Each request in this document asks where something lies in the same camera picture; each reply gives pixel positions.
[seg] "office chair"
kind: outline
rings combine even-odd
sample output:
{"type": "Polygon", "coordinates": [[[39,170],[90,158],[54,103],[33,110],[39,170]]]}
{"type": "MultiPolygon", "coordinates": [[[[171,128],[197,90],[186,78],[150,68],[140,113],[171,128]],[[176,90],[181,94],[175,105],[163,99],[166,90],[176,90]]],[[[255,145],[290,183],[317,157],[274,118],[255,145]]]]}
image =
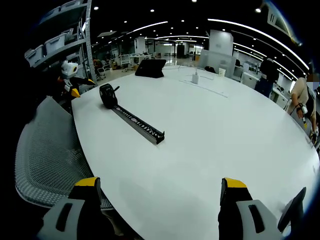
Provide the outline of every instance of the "office chair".
{"type": "MultiPolygon", "coordinates": [[[[51,208],[68,198],[76,182],[93,177],[82,152],[73,117],[52,97],[24,126],[15,154],[15,188],[27,202],[51,208]]],[[[103,196],[102,210],[113,209],[103,196]]]]}

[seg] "ceiling light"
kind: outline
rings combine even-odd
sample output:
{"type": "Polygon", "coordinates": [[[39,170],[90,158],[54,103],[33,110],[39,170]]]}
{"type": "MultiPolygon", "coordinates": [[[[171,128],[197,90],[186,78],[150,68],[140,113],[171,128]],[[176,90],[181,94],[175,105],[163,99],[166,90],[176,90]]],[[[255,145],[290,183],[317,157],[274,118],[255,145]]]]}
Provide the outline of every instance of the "ceiling light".
{"type": "Polygon", "coordinates": [[[260,57],[257,57],[257,56],[255,56],[255,55],[252,55],[252,54],[250,54],[250,53],[248,53],[248,52],[246,52],[246,51],[242,51],[242,50],[239,50],[239,49],[237,49],[237,51],[239,52],[243,52],[244,54],[248,54],[248,55],[250,55],[250,56],[252,56],[252,57],[254,57],[254,58],[256,58],[256,59],[259,59],[261,62],[263,61],[263,59],[261,59],[260,57]]]}
{"type": "Polygon", "coordinates": [[[139,31],[139,30],[141,30],[141,29],[149,28],[149,27],[152,27],[152,26],[155,26],[155,25],[166,24],[167,22],[168,22],[168,21],[162,21],[162,22],[150,24],[150,25],[147,25],[147,26],[143,26],[143,27],[137,28],[137,29],[135,29],[135,30],[133,30],[133,31],[131,31],[131,32],[128,32],[127,35],[128,35],[128,34],[131,34],[131,33],[133,33],[133,32],[139,31]]]}
{"type": "Polygon", "coordinates": [[[247,46],[244,46],[244,45],[235,43],[235,42],[234,42],[233,44],[234,44],[234,45],[238,45],[238,46],[243,47],[243,48],[246,48],[246,49],[249,49],[249,50],[251,50],[251,51],[254,51],[254,52],[260,54],[261,56],[267,57],[267,55],[265,55],[265,54],[263,54],[263,53],[261,53],[261,52],[259,52],[259,51],[257,51],[257,50],[254,50],[254,49],[252,49],[252,48],[250,48],[250,47],[247,47],[247,46]]]}
{"type": "Polygon", "coordinates": [[[285,74],[283,71],[281,71],[280,69],[277,69],[280,73],[282,73],[284,76],[286,76],[289,80],[290,80],[290,77],[287,75],[287,74],[285,74]]]}
{"type": "Polygon", "coordinates": [[[288,73],[290,73],[291,75],[292,75],[292,77],[294,77],[296,80],[298,80],[298,78],[295,76],[295,75],[293,75],[293,73],[292,72],[290,72],[288,69],[286,69],[284,66],[282,66],[280,63],[278,63],[276,60],[274,60],[273,61],[274,63],[276,63],[276,64],[278,64],[281,68],[283,68],[284,70],[286,70],[288,73]]]}
{"type": "Polygon", "coordinates": [[[160,36],[158,39],[166,39],[166,38],[203,38],[208,39],[208,36],[189,36],[189,35],[177,35],[177,36],[160,36]]]}
{"type": "Polygon", "coordinates": [[[305,67],[306,69],[309,70],[309,67],[308,65],[294,52],[292,51],[289,47],[287,47],[286,45],[284,45],[282,42],[280,42],[279,40],[275,39],[274,37],[264,33],[263,31],[260,31],[258,29],[255,29],[253,27],[250,27],[250,26],[247,26],[247,25],[243,25],[243,24],[240,24],[240,23],[237,23],[237,22],[233,22],[233,21],[226,21],[226,20],[220,20],[220,19],[211,19],[211,18],[208,18],[208,21],[213,21],[213,22],[220,22],[220,23],[226,23],[226,24],[233,24],[233,25],[237,25],[237,26],[240,26],[240,27],[244,27],[246,29],[250,29],[252,31],[255,31],[256,33],[259,33],[259,34],[262,34],[264,35],[265,37],[275,41],[277,44],[281,45],[282,47],[284,47],[286,50],[288,50],[292,55],[294,55],[305,67]]]}
{"type": "Polygon", "coordinates": [[[193,42],[193,43],[196,43],[197,41],[195,41],[195,40],[176,40],[176,42],[193,42]]]}
{"type": "Polygon", "coordinates": [[[84,24],[83,24],[83,26],[82,26],[82,32],[84,32],[85,31],[85,29],[86,29],[86,22],[84,22],[84,24]]]}

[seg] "person's arm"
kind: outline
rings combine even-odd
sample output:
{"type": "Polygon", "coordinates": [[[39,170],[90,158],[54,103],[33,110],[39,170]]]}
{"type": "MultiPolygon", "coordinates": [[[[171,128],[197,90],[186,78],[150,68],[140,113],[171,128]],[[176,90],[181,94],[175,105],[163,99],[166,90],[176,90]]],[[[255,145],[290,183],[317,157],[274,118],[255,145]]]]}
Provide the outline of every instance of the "person's arm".
{"type": "Polygon", "coordinates": [[[316,99],[313,100],[313,111],[310,116],[312,131],[315,132],[317,129],[317,117],[316,117],[316,99]]]}

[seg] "white table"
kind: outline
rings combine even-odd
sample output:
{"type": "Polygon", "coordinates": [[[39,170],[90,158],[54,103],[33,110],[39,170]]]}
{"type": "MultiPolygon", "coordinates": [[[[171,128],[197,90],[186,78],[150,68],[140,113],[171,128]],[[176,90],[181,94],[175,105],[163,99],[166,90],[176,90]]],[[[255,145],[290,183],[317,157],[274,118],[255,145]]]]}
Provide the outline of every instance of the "white table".
{"type": "Polygon", "coordinates": [[[72,101],[83,152],[101,189],[146,240],[217,240],[221,181],[244,182],[280,218],[280,205],[317,183],[319,157],[274,102],[226,77],[168,66],[164,78],[109,83],[118,103],[159,131],[153,145],[112,110],[96,87],[72,101]]]}

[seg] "floor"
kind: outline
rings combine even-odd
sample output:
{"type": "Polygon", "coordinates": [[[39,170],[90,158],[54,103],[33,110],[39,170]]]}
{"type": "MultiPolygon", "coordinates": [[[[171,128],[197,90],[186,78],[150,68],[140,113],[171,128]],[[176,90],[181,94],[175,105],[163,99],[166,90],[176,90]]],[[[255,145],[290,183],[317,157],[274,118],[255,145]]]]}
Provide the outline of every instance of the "floor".
{"type": "MultiPolygon", "coordinates": [[[[167,66],[174,66],[174,65],[182,65],[182,66],[188,66],[188,67],[196,67],[197,66],[197,62],[193,61],[192,58],[177,58],[177,57],[173,57],[173,56],[164,56],[161,59],[165,59],[166,63],[165,63],[165,67],[167,66]]],[[[104,74],[104,76],[102,76],[101,80],[98,80],[98,85],[103,85],[106,84],[109,81],[130,75],[130,74],[134,74],[135,71],[134,70],[128,70],[125,71],[123,69],[118,69],[118,70],[107,70],[104,74]]]]}

